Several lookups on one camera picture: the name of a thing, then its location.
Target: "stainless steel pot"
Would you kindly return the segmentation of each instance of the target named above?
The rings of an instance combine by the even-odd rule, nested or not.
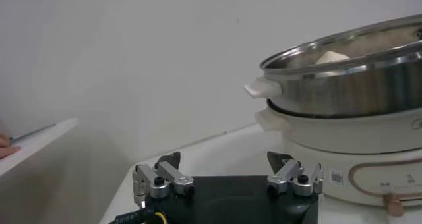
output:
[[[316,65],[327,51],[350,57]],[[422,15],[334,34],[278,53],[245,86],[301,117],[347,118],[422,107]]]

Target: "white table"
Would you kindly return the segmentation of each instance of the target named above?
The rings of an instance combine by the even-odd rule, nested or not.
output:
[[[237,132],[232,132],[192,146],[181,148],[180,171],[186,175],[269,175],[271,168],[266,159],[268,150],[283,152],[277,132],[263,132],[254,125]],[[142,163],[150,166],[158,157]],[[131,167],[121,186],[111,201],[101,224],[114,220],[116,215],[137,210],[133,202]],[[406,209],[404,217],[388,217],[382,208],[352,204],[324,198],[322,207],[323,224],[358,224],[358,223],[422,223],[422,207]]]
[[[5,173],[12,171],[19,163],[25,161],[66,132],[72,130],[77,124],[77,118],[68,119],[18,140],[13,145],[20,146],[21,149],[12,155],[0,159],[0,181],[4,181],[2,176]]]

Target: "label sticker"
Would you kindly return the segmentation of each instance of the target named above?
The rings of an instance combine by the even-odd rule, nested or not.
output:
[[[343,187],[343,173],[342,172],[331,170],[330,180],[333,185]]]

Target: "white handle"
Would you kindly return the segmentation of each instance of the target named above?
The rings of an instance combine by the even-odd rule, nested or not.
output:
[[[290,129],[290,124],[281,115],[275,115],[269,108],[255,113],[255,119],[265,131],[287,132]]]
[[[282,94],[282,88],[275,82],[264,77],[257,78],[243,87],[252,98],[273,98]]]

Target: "human hand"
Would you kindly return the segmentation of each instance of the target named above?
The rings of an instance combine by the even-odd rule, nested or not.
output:
[[[20,146],[10,146],[9,137],[0,133],[0,159],[20,150]]]

